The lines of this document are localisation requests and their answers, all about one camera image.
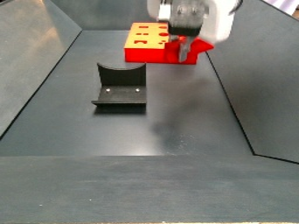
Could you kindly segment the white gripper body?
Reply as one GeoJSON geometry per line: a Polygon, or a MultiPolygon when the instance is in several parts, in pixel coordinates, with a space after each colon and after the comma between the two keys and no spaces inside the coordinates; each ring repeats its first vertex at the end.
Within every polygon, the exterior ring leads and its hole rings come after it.
{"type": "Polygon", "coordinates": [[[240,0],[146,0],[152,18],[168,24],[170,35],[200,37],[216,44],[229,37],[240,0]]]}

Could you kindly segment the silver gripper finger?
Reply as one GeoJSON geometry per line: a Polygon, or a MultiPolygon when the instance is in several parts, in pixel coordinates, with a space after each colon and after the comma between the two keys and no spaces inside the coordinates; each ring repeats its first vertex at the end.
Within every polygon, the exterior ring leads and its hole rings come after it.
{"type": "Polygon", "coordinates": [[[178,61],[184,62],[186,60],[188,52],[190,50],[192,37],[186,37],[184,41],[180,43],[180,51],[178,51],[178,61]]]}

